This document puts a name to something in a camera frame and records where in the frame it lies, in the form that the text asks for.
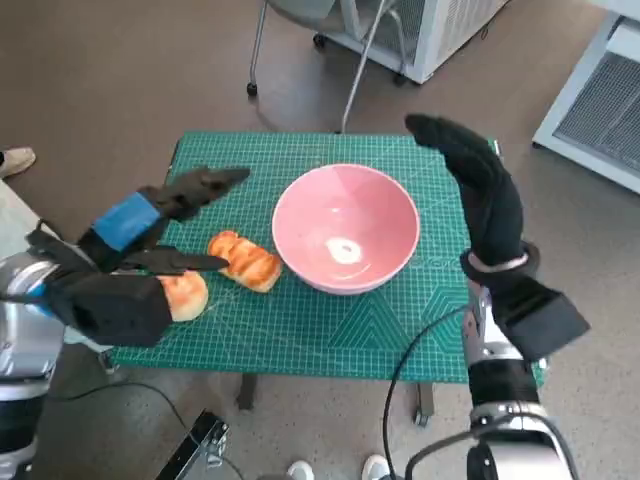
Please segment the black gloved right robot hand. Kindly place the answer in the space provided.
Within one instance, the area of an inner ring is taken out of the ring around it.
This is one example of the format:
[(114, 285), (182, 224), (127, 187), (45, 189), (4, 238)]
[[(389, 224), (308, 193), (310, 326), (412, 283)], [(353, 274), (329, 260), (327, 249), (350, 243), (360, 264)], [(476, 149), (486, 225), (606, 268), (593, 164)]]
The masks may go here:
[(471, 252), (497, 267), (524, 255), (523, 213), (511, 175), (487, 139), (444, 117), (409, 114), (405, 126), (415, 142), (439, 151), (456, 180)]

